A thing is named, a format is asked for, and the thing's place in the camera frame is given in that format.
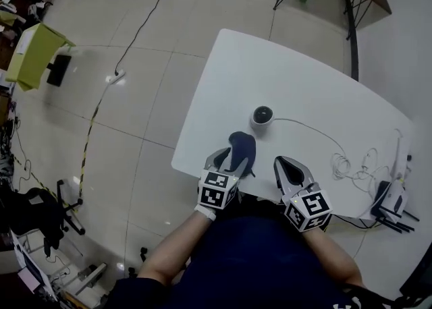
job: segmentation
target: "white cuff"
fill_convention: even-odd
[[[204,206],[201,206],[200,204],[197,204],[195,206],[195,210],[202,213],[203,215],[205,215],[207,218],[209,218],[212,221],[215,221],[215,219],[216,219],[216,214],[207,207],[204,207]]]

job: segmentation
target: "yellow and black tape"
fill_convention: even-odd
[[[18,164],[20,164],[22,166],[22,163],[20,162],[20,160],[17,157],[15,157],[15,155],[13,156],[13,158],[15,159],[15,161]],[[45,189],[48,193],[50,193],[54,197],[54,199],[57,199],[57,195],[54,192],[50,191],[50,189],[48,187],[44,186],[43,183],[41,181],[39,181],[38,177],[36,177],[35,174],[33,173],[33,171],[31,171],[31,170],[30,170],[30,175],[34,178],[34,180],[36,182],[38,182],[38,185],[40,185],[40,187],[42,189]],[[63,206],[64,207],[69,207],[70,205],[68,203],[66,203],[66,202],[63,202]]]
[[[108,86],[109,85],[107,85],[107,87],[103,91],[102,97],[101,97],[99,103],[97,103],[97,106],[96,106],[96,109],[94,110],[92,119],[90,120],[90,127],[88,129],[86,146],[84,147],[84,154],[82,156],[82,163],[81,163],[80,193],[79,193],[80,198],[82,197],[82,181],[84,181],[84,167],[86,166],[87,146],[88,146],[88,142],[90,141],[90,133],[92,132],[93,123],[95,122],[96,115],[99,111],[99,105],[102,103],[103,96],[105,95],[105,92],[107,91]]]
[[[15,157],[15,155],[13,156],[13,158],[15,159],[15,161],[16,161],[18,164],[20,164],[20,165],[22,166],[21,162],[18,160],[17,157]],[[48,189],[47,187],[45,187],[45,186],[42,184],[42,182],[39,181],[38,178],[34,175],[33,171],[30,171],[30,174],[31,174],[31,176],[36,180],[36,182],[38,182],[38,184],[41,186],[42,189],[45,189],[48,193],[50,193],[52,196],[54,196],[55,199],[57,199],[57,195],[55,195],[52,191],[50,191],[50,189]]]

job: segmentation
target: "navy shirt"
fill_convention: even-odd
[[[351,299],[308,246],[273,219],[217,221],[201,239],[182,280],[122,279],[112,308],[345,308]]]

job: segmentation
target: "fiducial marker cube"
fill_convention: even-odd
[[[236,176],[202,170],[198,182],[198,203],[224,209],[237,194],[238,180]]]
[[[294,196],[286,203],[287,207],[283,214],[299,232],[321,226],[333,210],[324,190]]]

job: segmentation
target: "white device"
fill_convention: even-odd
[[[379,210],[385,215],[386,219],[397,223],[402,218],[402,212],[407,202],[408,195],[404,187],[402,187],[402,182],[397,180],[391,184],[383,202],[379,205]]]
[[[118,74],[116,76],[114,76],[110,81],[109,84],[110,85],[114,85],[117,81],[119,81],[122,77],[124,77],[126,74],[126,72],[123,69],[120,69],[118,71]]]
[[[256,132],[265,131],[273,122],[275,116],[269,107],[257,107],[250,116],[249,123]]]
[[[332,211],[327,193],[319,190],[291,197],[283,214],[299,232],[303,232],[323,225]]]
[[[198,182],[198,203],[224,209],[236,195],[238,180],[236,176],[202,170]]]

